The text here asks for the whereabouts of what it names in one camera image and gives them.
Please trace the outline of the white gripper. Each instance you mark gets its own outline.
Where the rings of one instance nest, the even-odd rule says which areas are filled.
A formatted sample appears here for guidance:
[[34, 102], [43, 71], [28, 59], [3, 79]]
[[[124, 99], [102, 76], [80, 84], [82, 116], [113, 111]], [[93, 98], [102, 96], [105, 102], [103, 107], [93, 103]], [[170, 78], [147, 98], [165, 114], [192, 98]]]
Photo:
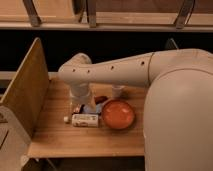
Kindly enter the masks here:
[[88, 83], [81, 83], [70, 86], [71, 104], [76, 107], [77, 105], [88, 105], [92, 109], [96, 107], [94, 95]]

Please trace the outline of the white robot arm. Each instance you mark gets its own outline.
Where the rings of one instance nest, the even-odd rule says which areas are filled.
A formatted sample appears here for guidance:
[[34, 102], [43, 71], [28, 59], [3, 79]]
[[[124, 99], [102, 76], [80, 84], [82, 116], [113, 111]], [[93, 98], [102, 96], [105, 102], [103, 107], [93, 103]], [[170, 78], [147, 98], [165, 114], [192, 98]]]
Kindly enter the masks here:
[[213, 53], [179, 49], [93, 64], [82, 53], [58, 70], [71, 98], [91, 83], [148, 88], [143, 114], [146, 171], [213, 171]]

